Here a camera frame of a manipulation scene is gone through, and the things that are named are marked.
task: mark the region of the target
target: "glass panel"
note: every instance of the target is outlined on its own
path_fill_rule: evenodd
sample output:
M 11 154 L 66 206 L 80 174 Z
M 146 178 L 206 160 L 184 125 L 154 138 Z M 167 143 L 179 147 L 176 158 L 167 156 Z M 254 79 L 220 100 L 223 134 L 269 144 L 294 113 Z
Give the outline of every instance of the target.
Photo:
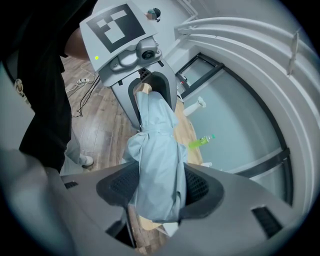
M 182 85 L 182 82 L 179 80 L 178 77 L 175 77 L 175 80 L 176 80 L 176 89 L 180 94 L 182 94 L 186 89 L 184 88 L 184 86 Z
M 250 180 L 260 184 L 272 194 L 285 200 L 286 187 L 285 187 L 285 169 L 283 164 L 280 164 L 258 176 L 252 177 Z
M 205 107 L 198 104 L 199 97 Z M 257 160 L 280 148 L 264 110 L 242 84 L 225 71 L 186 96 L 184 108 L 188 108 L 187 118 L 197 139 L 215 135 L 197 149 L 203 162 L 211 162 L 214 169 L 230 171 L 245 165 L 255 166 Z
M 188 85 L 192 86 L 197 80 L 199 80 L 201 77 L 203 77 L 206 73 L 208 73 L 213 68 L 214 67 L 211 64 L 198 58 L 181 74 L 182 76 L 185 76 L 187 78 Z

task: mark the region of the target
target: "black vent grille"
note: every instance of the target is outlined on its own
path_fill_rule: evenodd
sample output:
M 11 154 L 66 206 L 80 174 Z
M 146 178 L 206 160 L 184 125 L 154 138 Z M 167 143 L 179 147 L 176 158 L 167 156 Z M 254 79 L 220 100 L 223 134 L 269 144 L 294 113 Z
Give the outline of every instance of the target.
M 138 72 L 140 74 L 141 81 L 144 80 L 148 75 L 150 75 L 150 71 L 145 68 L 140 69 Z
M 276 220 L 267 207 L 258 207 L 251 211 L 268 238 L 273 237 L 282 229 L 281 224 Z
M 75 181 L 71 181 L 71 182 L 65 183 L 64 185 L 65 185 L 66 189 L 68 190 L 68 189 L 70 189 L 72 187 L 77 186 L 78 183 L 76 183 Z
M 128 201 L 132 198 L 139 184 L 139 169 L 124 172 L 115 178 L 110 184 L 110 188 L 126 198 Z
M 199 201 L 208 193 L 208 182 L 202 177 L 185 169 L 185 179 L 187 186 L 186 205 Z

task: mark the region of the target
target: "white sneaker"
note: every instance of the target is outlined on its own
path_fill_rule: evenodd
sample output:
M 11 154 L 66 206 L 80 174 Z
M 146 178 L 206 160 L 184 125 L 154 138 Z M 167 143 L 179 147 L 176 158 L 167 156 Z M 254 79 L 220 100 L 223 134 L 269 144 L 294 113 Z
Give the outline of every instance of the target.
M 80 164 L 82 166 L 91 166 L 94 163 L 94 159 L 91 156 L 80 155 Z

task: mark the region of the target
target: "wooden floor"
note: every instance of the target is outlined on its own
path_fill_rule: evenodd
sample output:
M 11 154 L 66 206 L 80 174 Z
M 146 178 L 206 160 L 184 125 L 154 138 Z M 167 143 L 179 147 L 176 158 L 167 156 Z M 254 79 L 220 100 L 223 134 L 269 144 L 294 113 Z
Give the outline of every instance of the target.
M 94 79 L 92 75 L 81 69 L 83 64 L 82 68 L 93 74 L 91 63 L 71 57 L 61 59 L 65 69 L 62 76 L 66 91 L 74 88 L 75 83 L 81 78 Z M 128 139 L 137 132 L 131 128 L 130 121 L 111 89 L 104 87 L 101 82 L 83 107 L 83 117 L 76 117 L 79 115 L 77 110 L 80 101 L 90 87 L 91 84 L 77 87 L 67 95 L 74 116 L 72 127 L 80 141 L 81 152 L 93 157 L 94 164 L 88 169 L 96 171 L 120 164 Z M 130 212 L 137 244 L 136 250 L 144 255 L 154 253 L 165 243 L 167 237 L 156 229 L 147 231 L 141 228 L 134 209 L 130 209 Z

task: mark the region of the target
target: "white pipe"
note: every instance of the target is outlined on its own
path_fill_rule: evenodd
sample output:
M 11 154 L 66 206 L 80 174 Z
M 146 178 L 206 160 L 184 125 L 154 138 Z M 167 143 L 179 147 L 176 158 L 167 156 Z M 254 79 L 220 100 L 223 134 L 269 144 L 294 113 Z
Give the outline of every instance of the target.
M 187 20 L 185 20 L 182 24 L 187 23 L 193 19 L 195 19 L 197 17 L 197 15 L 192 15 L 190 18 L 188 18 Z
M 177 0 L 177 1 L 180 3 L 180 5 L 183 6 L 183 8 L 186 9 L 186 11 L 187 11 L 191 16 L 194 15 L 194 13 L 192 12 L 192 10 L 191 10 L 190 8 L 188 8 L 188 6 L 187 6 L 187 4 L 186 4 L 185 1 L 183 1 L 183 0 Z
M 209 17 L 212 15 L 211 12 L 209 11 L 210 9 L 208 8 L 208 6 L 206 5 L 206 3 L 204 2 L 204 0 L 198 0 L 200 2 L 200 4 L 202 5 L 203 9 L 206 11 L 206 13 L 209 15 Z
M 182 24 L 187 23 L 193 19 L 195 19 L 198 16 L 198 12 L 196 9 L 191 5 L 191 1 L 188 2 L 187 0 L 177 0 L 186 10 L 187 12 L 191 15 L 190 18 L 185 20 Z
M 194 13 L 194 15 L 198 16 L 198 12 L 196 11 L 196 9 L 191 5 L 190 2 L 188 2 L 187 0 L 182 0 Z
M 239 18 L 239 17 L 212 17 L 212 18 L 197 19 L 197 20 L 193 20 L 190 22 L 177 25 L 174 27 L 174 29 L 182 30 L 185 28 L 189 28 L 190 26 L 216 25 L 216 24 L 243 27 L 243 28 L 259 31 L 270 37 L 274 37 L 275 34 L 277 34 L 277 40 L 283 42 L 284 44 L 288 44 L 288 42 L 291 43 L 292 38 L 294 36 L 288 31 L 280 27 L 271 25 L 269 23 L 265 23 L 262 21 L 254 20 L 254 19 Z M 309 55 L 315 56 L 313 58 L 318 59 L 318 56 L 315 54 L 315 52 L 306 43 L 304 43 L 301 40 L 299 41 L 299 48 L 303 51 L 308 52 Z
M 205 108 L 207 105 L 204 101 L 203 98 L 199 97 L 198 98 L 198 101 L 190 106 L 188 106 L 184 111 L 183 111 L 183 114 L 188 117 L 190 116 L 193 112 L 195 112 L 197 109 L 199 108 Z

